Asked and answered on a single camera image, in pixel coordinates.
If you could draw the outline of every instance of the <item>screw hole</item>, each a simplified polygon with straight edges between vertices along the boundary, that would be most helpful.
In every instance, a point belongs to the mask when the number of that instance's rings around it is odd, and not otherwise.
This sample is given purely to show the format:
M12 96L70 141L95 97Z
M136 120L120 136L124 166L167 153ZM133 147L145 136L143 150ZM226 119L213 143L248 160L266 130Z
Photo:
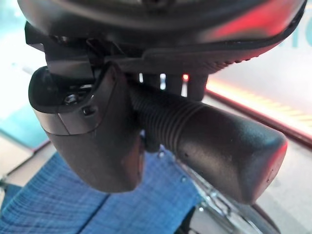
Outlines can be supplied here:
M90 116L96 112L96 109L94 107L87 106L87 107L84 107L82 109L82 112L83 112L84 116Z

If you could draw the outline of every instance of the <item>orange light strip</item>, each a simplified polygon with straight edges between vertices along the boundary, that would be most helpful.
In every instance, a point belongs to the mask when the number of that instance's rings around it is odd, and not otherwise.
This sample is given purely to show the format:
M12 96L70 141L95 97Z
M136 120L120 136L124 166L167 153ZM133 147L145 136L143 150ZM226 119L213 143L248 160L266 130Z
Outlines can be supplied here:
M312 140L312 115L221 81L209 80L206 89Z

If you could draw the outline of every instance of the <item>ribbed rubber grip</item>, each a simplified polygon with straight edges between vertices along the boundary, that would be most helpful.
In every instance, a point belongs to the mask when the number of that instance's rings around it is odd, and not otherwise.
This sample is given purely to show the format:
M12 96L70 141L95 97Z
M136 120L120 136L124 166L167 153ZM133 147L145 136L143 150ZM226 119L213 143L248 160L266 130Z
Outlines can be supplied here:
M141 127L166 146L177 152L180 133L189 118L203 108L201 103L185 101L183 97L168 94L145 86L131 83L131 98L138 114Z

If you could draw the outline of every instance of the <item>red led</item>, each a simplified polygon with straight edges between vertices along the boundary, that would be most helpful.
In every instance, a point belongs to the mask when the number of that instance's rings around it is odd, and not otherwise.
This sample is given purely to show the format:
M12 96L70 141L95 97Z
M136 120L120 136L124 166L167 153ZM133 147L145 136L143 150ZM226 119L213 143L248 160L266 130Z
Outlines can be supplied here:
M185 82L188 82L190 79L190 76L188 74L183 74L182 78Z

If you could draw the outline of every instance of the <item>blue cloth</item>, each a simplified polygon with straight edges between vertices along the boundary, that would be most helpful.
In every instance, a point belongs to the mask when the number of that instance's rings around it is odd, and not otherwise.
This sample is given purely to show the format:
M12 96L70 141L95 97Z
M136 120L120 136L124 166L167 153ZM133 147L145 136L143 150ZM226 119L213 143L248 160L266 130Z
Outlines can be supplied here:
M11 199L15 197L15 195L21 190L21 187L13 185L13 184L7 184L5 185L4 189L5 189L5 196L1 205L1 211L11 201Z
M56 154L3 209L1 234L172 234L199 195L165 157L146 154L143 181L133 192L88 187Z

